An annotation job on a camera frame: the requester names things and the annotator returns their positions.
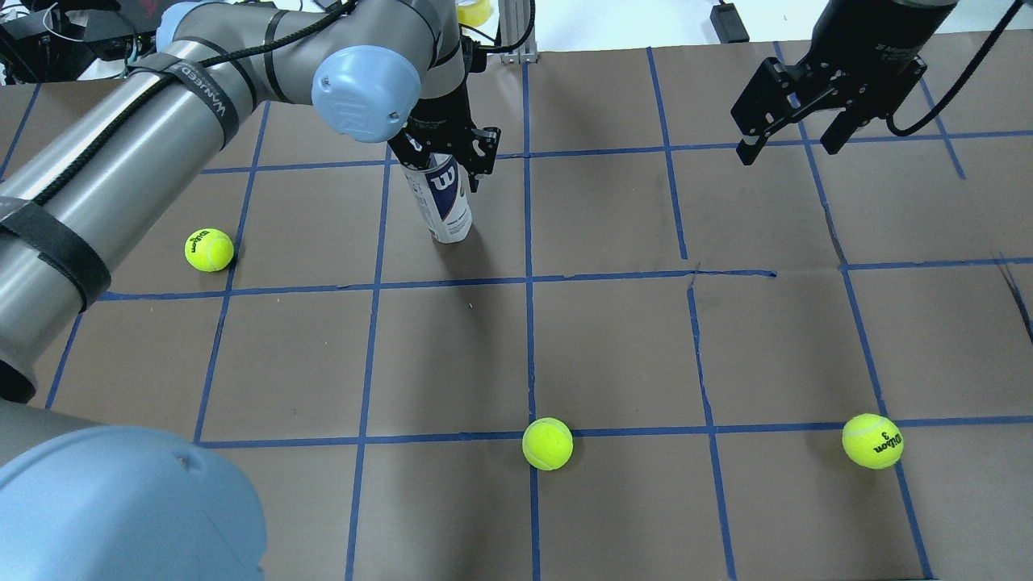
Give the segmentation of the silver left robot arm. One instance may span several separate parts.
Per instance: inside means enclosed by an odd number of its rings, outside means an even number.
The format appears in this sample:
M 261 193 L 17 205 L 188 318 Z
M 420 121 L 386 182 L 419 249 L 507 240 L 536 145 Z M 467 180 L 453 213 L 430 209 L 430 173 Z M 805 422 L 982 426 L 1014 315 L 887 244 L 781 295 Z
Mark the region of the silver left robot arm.
M 450 1 L 182 2 L 155 54 L 2 184 L 4 580 L 263 578 L 246 473 L 170 433 L 31 408 L 34 364 L 259 104 L 311 104 L 406 169 L 450 156 L 476 186 L 500 140 L 471 118 L 481 63 Z

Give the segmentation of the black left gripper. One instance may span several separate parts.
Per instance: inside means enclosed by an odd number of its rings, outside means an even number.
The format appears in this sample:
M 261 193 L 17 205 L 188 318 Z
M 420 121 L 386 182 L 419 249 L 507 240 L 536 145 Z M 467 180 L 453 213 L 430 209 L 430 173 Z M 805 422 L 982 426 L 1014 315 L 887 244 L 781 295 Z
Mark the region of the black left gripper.
M 479 191 L 482 177 L 495 169 L 501 129 L 476 127 L 467 86 L 440 97 L 417 100 L 401 133 L 392 137 L 392 154 L 404 169 L 434 169 L 434 153 L 453 154 L 466 170 L 469 189 Z

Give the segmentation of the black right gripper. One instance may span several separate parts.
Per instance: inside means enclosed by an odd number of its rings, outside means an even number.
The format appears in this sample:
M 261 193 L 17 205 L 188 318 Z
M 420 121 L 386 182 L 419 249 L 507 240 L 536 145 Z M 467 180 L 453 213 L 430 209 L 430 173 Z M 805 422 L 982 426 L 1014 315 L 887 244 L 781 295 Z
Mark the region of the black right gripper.
M 741 140 L 735 154 L 753 165 L 766 141 L 813 111 L 839 110 L 820 139 L 836 155 L 872 119 L 896 114 L 926 72 L 921 36 L 834 33 L 812 40 L 797 62 L 762 59 L 730 108 Z

